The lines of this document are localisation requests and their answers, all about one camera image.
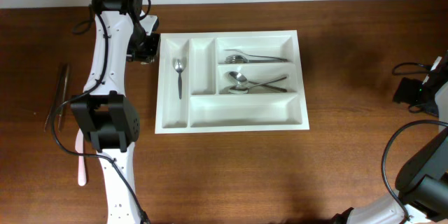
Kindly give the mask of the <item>pink plastic knife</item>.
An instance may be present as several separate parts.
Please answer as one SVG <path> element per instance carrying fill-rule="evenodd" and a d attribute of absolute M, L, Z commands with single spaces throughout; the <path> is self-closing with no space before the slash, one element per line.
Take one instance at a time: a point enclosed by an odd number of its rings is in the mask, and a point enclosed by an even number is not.
<path fill-rule="evenodd" d="M 81 130 L 78 130 L 75 141 L 75 150 L 80 156 L 78 157 L 78 184 L 79 186 L 85 186 L 87 183 L 87 173 L 85 168 L 85 159 L 82 156 L 84 147 L 83 147 L 83 133 Z"/>

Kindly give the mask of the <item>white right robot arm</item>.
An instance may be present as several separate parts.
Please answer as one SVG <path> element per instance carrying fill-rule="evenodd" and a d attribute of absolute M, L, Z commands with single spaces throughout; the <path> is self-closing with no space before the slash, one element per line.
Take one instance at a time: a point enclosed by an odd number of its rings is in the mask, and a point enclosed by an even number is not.
<path fill-rule="evenodd" d="M 389 139 L 382 158 L 381 176 L 388 195 L 332 217 L 339 224 L 429 223 L 447 219 L 447 84 L 435 93 L 438 120 L 417 120 L 399 128 Z M 391 188 L 386 159 L 400 133 L 417 125 L 437 125 L 439 133 L 401 168 Z"/>

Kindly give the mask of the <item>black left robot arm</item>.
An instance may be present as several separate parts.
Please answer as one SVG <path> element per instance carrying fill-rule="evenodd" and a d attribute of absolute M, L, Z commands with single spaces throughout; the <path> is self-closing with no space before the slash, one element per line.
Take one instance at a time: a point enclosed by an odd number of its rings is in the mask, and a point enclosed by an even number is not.
<path fill-rule="evenodd" d="M 142 9 L 144 0 L 92 0 L 96 41 L 90 75 L 70 107 L 104 176 L 108 223 L 149 223 L 135 192 L 133 154 L 140 117 L 125 95 L 128 62 L 158 56 L 159 20 Z"/>

